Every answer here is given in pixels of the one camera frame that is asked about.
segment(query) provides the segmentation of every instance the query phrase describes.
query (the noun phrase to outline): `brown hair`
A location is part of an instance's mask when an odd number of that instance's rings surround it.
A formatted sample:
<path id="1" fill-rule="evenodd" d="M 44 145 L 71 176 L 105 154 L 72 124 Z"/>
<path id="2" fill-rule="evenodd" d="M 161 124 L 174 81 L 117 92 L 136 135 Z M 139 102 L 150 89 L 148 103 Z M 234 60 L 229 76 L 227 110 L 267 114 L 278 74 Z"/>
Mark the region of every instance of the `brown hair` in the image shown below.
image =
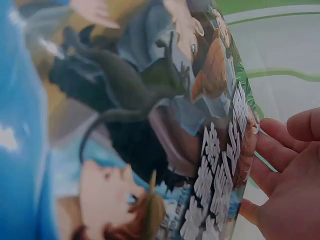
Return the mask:
<path id="1" fill-rule="evenodd" d="M 138 202 L 129 208 L 129 213 L 134 213 L 135 218 L 124 225 L 113 227 L 108 223 L 103 230 L 105 240 L 140 240 L 144 231 L 147 214 L 147 194 L 141 196 Z M 86 234 L 86 227 L 79 227 L 72 235 L 72 240 L 94 240 L 89 239 Z"/>

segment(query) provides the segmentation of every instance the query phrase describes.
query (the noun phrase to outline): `green line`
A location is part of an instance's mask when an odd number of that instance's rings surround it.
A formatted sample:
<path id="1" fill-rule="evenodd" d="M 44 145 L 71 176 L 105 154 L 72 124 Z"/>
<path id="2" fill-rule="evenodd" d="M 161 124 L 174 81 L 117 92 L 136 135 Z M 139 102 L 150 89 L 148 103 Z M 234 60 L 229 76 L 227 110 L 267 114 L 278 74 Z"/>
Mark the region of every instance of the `green line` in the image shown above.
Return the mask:
<path id="1" fill-rule="evenodd" d="M 259 16 L 259 17 L 255 17 L 255 18 L 249 18 L 249 19 L 244 19 L 244 20 L 239 20 L 239 21 L 233 21 L 233 22 L 229 22 L 228 25 L 246 23 L 246 22 L 251 22 L 251 21 L 256 21 L 256 20 L 261 20 L 261 19 L 271 19 L 271 18 L 294 16 L 294 15 L 318 15 L 318 14 L 320 14 L 320 12 L 318 12 L 318 11 L 283 13 L 283 14 Z"/>
<path id="2" fill-rule="evenodd" d="M 249 79 L 261 78 L 261 77 L 267 77 L 267 76 L 276 76 L 276 75 L 293 76 L 293 77 L 305 80 L 306 82 L 320 83 L 320 74 L 307 74 L 307 73 L 299 72 L 289 68 L 266 68 L 266 69 L 247 71 L 247 76 Z"/>
<path id="3" fill-rule="evenodd" d="M 223 15 L 296 5 L 317 5 L 319 0 L 215 0 Z"/>

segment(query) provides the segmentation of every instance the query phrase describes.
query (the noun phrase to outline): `anime character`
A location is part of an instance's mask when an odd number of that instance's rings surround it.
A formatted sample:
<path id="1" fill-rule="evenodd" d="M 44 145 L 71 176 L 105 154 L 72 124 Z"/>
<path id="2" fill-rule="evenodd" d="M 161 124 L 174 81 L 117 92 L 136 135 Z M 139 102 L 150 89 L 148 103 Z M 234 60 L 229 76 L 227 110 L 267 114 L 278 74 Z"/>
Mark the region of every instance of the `anime character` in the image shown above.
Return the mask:
<path id="1" fill-rule="evenodd" d="M 205 35 L 204 28 L 196 18 L 192 17 L 185 0 L 163 0 L 163 5 L 171 15 L 177 33 L 177 47 L 193 63 L 199 49 L 197 36 Z"/>
<path id="2" fill-rule="evenodd" d="M 86 160 L 79 196 L 56 201 L 61 239 L 153 239 L 165 217 L 164 200 L 154 193 L 155 181 L 154 172 L 146 192 L 134 182 L 130 165 L 100 167 Z"/>
<path id="3" fill-rule="evenodd" d="M 219 41 L 219 30 L 214 30 L 207 13 L 193 1 L 164 0 L 163 5 L 178 34 L 177 46 L 192 63 L 196 81 L 192 86 L 191 100 L 196 102 L 203 98 L 212 117 L 225 117 L 229 113 L 234 77 L 226 72 L 227 60 Z"/>
<path id="4" fill-rule="evenodd" d="M 216 99 L 221 94 L 227 95 L 226 64 L 219 33 L 218 29 L 214 30 L 214 40 L 210 45 L 204 66 L 196 75 L 191 89 L 192 102 L 196 102 L 202 96 Z"/>
<path id="5" fill-rule="evenodd" d="M 93 60 L 100 65 L 104 74 L 109 76 L 110 93 L 115 95 L 114 100 L 119 101 L 121 108 L 110 109 L 103 113 L 96 121 L 94 121 L 84 134 L 83 141 L 80 145 L 80 160 L 83 160 L 82 152 L 91 132 L 104 122 L 114 121 L 138 121 L 145 119 L 152 108 L 162 99 L 172 99 L 184 92 L 174 90 L 165 86 L 155 86 L 154 89 L 147 89 L 144 85 L 142 77 L 134 70 L 134 68 L 121 60 L 116 54 L 108 51 L 96 51 L 85 47 L 78 39 L 77 33 L 70 27 L 64 29 L 64 37 L 75 48 L 76 52 L 85 56 L 87 59 Z M 185 72 L 178 72 L 171 60 L 172 35 L 169 46 L 163 41 L 157 42 L 159 48 L 164 48 L 164 58 L 159 61 L 165 61 L 163 69 L 159 69 L 159 65 L 154 65 L 156 69 L 152 69 L 149 77 L 155 76 L 160 70 L 168 71 L 168 76 L 177 86 L 183 85 L 185 82 Z"/>
<path id="6" fill-rule="evenodd" d="M 229 49 L 232 49 L 234 47 L 234 41 L 232 39 L 230 30 L 221 16 L 220 12 L 218 12 L 217 9 L 213 8 L 212 6 L 209 7 L 210 12 L 213 14 L 217 27 L 220 30 L 220 35 L 222 38 L 222 42 L 225 46 L 225 49 L 228 53 L 226 53 L 226 58 L 229 59 L 231 57 L 232 51 L 228 51 Z"/>

